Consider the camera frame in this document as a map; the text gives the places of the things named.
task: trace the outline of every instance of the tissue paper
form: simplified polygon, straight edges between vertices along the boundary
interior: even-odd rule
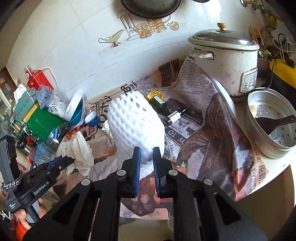
[[[87,176],[94,165],[94,157],[82,133],[77,132],[73,141],[63,142],[60,146],[63,157],[68,156],[75,159],[74,163],[67,167],[67,175],[77,168],[81,175]]]
[[[117,166],[141,148],[140,179],[153,171],[153,148],[164,153],[165,128],[155,110],[138,91],[122,94],[110,102],[108,124],[117,147]]]
[[[108,120],[104,122],[102,131],[104,131],[110,139],[113,139],[112,133],[110,131],[110,126],[108,124]]]
[[[27,91],[27,88],[24,84],[20,84],[17,89],[13,92],[13,96],[15,98],[15,103],[18,103],[18,100],[22,97],[22,95]]]

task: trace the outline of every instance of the small bottle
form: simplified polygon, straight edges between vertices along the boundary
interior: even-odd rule
[[[185,113],[186,108],[182,108],[180,110],[175,110],[172,114],[168,115],[165,118],[165,123],[169,126],[173,124],[175,121],[179,120]]]
[[[170,112],[167,109],[166,103],[162,99],[164,99],[164,96],[159,91],[150,91],[146,96],[146,100],[148,100],[157,113],[160,112],[163,115],[168,116]]]

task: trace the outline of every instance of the bottle label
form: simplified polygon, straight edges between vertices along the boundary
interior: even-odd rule
[[[175,110],[168,117],[170,118],[170,120],[172,121],[172,123],[174,123],[174,122],[176,122],[177,120],[179,120],[181,118],[181,114],[180,114],[180,112],[178,112],[177,110]]]
[[[161,98],[159,98],[158,96],[153,96],[153,98],[159,103],[159,104],[163,104],[164,103],[164,101],[161,99]]]

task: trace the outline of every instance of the white foam fruit net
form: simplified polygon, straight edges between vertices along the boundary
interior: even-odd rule
[[[164,153],[165,129],[157,113],[140,92],[131,91],[111,101],[108,124],[117,147],[117,167],[121,168],[139,146],[142,178],[144,166],[153,169],[153,148],[159,147],[161,155]]]

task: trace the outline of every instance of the wall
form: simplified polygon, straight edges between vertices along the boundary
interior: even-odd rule
[[[19,6],[0,31],[0,69],[8,61],[12,47],[34,9],[42,0],[28,0]]]
[[[166,26],[165,31],[144,39],[134,39],[137,33],[129,39],[123,31],[118,40],[121,45],[111,48],[109,43],[99,43],[99,38],[124,30],[117,17],[122,9],[120,0],[43,0],[11,51],[7,67],[12,77],[19,76],[24,83],[26,65],[50,67],[59,88],[69,97],[80,89],[90,99],[135,80],[153,67],[186,56],[191,48],[187,38],[197,31],[217,28],[217,22],[245,33],[249,26],[263,26],[260,11],[243,7],[239,0],[210,0],[204,4],[182,0],[169,21],[177,22],[178,30]],[[131,17],[135,25],[146,22],[133,14]]]

